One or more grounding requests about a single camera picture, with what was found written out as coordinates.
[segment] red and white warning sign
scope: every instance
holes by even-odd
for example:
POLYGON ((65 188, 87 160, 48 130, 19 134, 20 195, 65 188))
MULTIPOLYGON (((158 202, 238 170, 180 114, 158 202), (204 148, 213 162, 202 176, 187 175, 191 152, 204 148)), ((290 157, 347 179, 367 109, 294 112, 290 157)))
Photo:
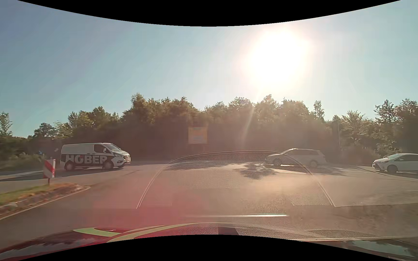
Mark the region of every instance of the red and white warning sign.
POLYGON ((44 178, 54 178, 55 170, 56 170, 56 160, 45 159, 45 164, 43 165, 44 178))

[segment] car wheel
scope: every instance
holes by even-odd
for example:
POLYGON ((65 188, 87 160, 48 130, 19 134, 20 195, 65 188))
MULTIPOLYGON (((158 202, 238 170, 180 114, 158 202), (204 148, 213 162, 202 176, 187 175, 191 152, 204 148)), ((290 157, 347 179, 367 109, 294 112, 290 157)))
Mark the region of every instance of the car wheel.
POLYGON ((64 165, 64 169, 66 171, 73 171, 75 169, 75 164, 73 162, 69 161, 64 165))
POLYGON ((103 168, 106 170, 110 170, 114 168, 114 164, 111 161, 106 161, 103 164, 103 168))
POLYGON ((280 166, 281 166, 281 164, 282 164, 282 160, 281 160, 281 159, 276 158, 276 159, 274 160, 274 166, 276 166, 276 167, 280 167, 280 166))
POLYGON ((388 173, 394 174, 396 171, 398 171, 398 167, 395 165, 389 165, 388 168, 386 168, 386 171, 388 171, 388 173))
POLYGON ((316 167, 317 167, 317 161, 312 160, 312 161, 309 163, 309 166, 310 166, 311 168, 316 168, 316 167))

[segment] car hood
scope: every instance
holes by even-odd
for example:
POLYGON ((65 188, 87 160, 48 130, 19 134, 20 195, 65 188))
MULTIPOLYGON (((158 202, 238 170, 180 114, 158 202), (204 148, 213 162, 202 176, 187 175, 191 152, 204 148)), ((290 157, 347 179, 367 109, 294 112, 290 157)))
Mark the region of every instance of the car hood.
POLYGON ((374 160, 373 162, 382 162, 382 161, 390 161, 390 159, 387 159, 387 158, 379 158, 379 159, 374 160))
POLYGON ((124 156, 130 156, 130 154, 126 151, 114 151, 114 152, 119 153, 119 154, 124 155, 124 156))
MULTIPOLYGON (((231 234, 267 236, 272 230, 234 223, 183 223, 174 225, 149 226, 143 228, 81 228, 52 234, 26 241, 0 250, 0 261, 18 261, 73 249, 77 247, 102 244, 120 240, 138 239, 156 236, 189 235, 189 234, 231 234)), ((399 260, 418 260, 418 246, 400 239, 354 238, 346 240, 317 240, 305 235, 295 234, 297 240, 346 248, 360 252, 393 257, 399 260)), ((282 236, 275 233, 275 238, 282 236)))

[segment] van wheel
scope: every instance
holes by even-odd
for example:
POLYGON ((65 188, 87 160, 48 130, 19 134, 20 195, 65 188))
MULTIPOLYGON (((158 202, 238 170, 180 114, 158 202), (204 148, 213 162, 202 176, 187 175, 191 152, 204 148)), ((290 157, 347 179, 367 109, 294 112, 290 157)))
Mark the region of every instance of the van wheel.
POLYGON ((110 170, 114 168, 114 164, 111 161, 106 161, 103 164, 103 168, 106 170, 110 170))
POLYGON ((73 162, 69 161, 64 165, 64 169, 66 171, 73 171, 75 169, 75 164, 73 162))

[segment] traffic island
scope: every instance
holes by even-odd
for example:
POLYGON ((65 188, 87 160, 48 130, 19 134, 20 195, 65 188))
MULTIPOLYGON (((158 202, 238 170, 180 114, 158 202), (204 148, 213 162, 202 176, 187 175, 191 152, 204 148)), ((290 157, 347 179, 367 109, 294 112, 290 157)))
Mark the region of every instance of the traffic island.
POLYGON ((2 193, 0 217, 85 189, 87 188, 77 184, 62 183, 2 193))

